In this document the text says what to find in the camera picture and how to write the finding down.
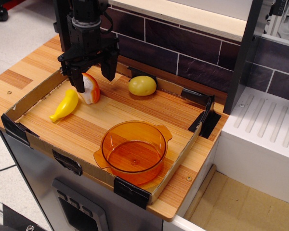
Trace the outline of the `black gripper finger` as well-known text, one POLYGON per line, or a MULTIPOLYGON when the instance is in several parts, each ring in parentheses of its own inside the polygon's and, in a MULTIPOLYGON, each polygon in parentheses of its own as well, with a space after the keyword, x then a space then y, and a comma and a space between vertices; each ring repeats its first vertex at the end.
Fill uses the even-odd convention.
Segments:
POLYGON ((74 86, 79 93, 84 93, 84 81, 81 70, 78 67, 72 67, 68 73, 68 78, 72 86, 74 86))
POLYGON ((110 51, 104 53, 104 58, 101 61, 102 75, 112 81, 115 78, 118 63, 118 51, 110 51))

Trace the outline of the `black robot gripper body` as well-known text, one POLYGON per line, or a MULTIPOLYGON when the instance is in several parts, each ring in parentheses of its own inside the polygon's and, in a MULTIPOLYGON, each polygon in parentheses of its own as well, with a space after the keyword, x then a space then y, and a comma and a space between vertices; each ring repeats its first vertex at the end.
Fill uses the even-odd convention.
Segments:
POLYGON ((86 72, 92 65, 101 65, 104 53, 119 52, 119 39, 103 35, 98 26, 85 30, 69 24, 67 35, 70 46, 58 57, 61 73, 66 76, 72 67, 78 67, 81 72, 86 72))

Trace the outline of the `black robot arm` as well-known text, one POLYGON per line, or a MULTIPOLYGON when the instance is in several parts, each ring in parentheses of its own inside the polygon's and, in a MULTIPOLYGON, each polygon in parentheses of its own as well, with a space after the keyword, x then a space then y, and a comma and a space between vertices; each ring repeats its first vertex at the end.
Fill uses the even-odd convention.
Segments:
POLYGON ((113 28, 100 29, 109 3, 106 0, 55 0, 53 2, 56 23, 63 54, 58 57, 61 73, 68 76, 79 93, 85 91, 82 74, 91 66, 100 64, 102 75, 112 81, 118 63, 117 37, 108 37, 113 28))

